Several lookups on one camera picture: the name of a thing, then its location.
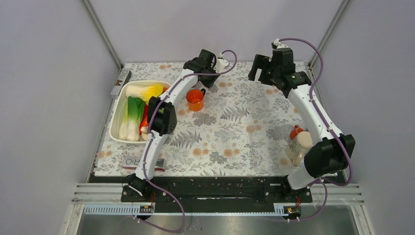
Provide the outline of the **orange mug black rim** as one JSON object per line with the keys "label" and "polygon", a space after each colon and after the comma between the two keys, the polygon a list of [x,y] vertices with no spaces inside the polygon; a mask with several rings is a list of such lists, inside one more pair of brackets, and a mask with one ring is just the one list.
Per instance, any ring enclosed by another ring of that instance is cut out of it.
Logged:
{"label": "orange mug black rim", "polygon": [[205,89],[192,89],[186,94],[188,107],[193,112],[198,112],[204,107]]}

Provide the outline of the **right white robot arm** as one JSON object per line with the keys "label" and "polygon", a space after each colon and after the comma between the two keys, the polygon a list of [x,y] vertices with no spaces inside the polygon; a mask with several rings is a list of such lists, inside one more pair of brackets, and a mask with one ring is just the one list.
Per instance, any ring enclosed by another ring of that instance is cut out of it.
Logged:
{"label": "right white robot arm", "polygon": [[285,176],[281,197],[288,202],[300,195],[300,189],[311,185],[326,174],[352,168],[350,157],[355,139],[345,135],[329,118],[319,100],[312,93],[313,83],[304,72],[295,69],[294,54],[289,47],[274,48],[272,56],[257,54],[248,74],[255,80],[261,70],[259,81],[275,86],[287,98],[299,114],[311,135],[312,146],[304,156],[304,164],[294,173]]}

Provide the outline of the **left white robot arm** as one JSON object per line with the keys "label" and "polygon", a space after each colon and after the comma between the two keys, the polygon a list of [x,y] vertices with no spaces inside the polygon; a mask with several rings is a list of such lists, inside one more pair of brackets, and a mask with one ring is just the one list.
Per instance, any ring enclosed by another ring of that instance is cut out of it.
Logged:
{"label": "left white robot arm", "polygon": [[151,179],[155,174],[155,164],[168,135],[177,125],[175,106],[185,97],[187,92],[198,82],[207,88],[219,77],[214,66],[217,56],[202,49],[199,56],[184,63],[183,70],[174,83],[159,97],[149,100],[148,141],[135,172],[130,176],[128,191],[140,201],[151,197]]}

